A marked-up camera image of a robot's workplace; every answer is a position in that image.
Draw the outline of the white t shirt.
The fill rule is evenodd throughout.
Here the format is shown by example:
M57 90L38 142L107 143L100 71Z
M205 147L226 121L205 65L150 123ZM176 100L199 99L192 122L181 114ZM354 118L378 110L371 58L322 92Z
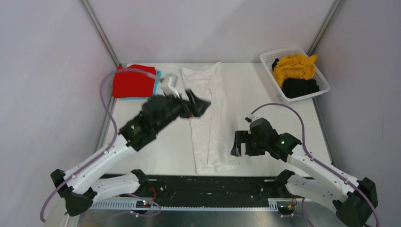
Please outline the white t shirt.
M235 130L229 113L221 63L203 65L200 70L181 68L181 76L185 88L211 102L201 118L190 120L196 173L211 175L237 168L239 163L230 154Z

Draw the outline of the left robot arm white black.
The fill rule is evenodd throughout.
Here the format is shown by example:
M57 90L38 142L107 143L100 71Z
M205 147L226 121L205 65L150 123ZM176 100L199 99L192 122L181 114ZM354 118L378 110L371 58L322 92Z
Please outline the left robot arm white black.
M87 211L95 202L117 195L145 196L149 180L140 169L113 178L102 176L121 160L140 151L157 138L166 126L177 118L200 118L211 102L197 97L187 89L187 99L181 95L154 95L141 106L139 113L116 134L110 145L98 150L87 160L68 171L57 169L51 173L56 191L65 199L70 216Z

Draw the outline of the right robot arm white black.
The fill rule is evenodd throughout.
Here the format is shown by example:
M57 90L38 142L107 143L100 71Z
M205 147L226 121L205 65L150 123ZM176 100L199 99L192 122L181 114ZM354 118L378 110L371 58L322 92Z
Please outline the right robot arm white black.
M348 227L362 227L378 206L375 183L358 179L318 157L306 154L303 143L289 133L278 134L264 118L246 119L249 129L236 131L231 154L261 156L269 154L277 160L307 173L308 180L291 170L283 170L275 178L275 193L308 198L333 211Z

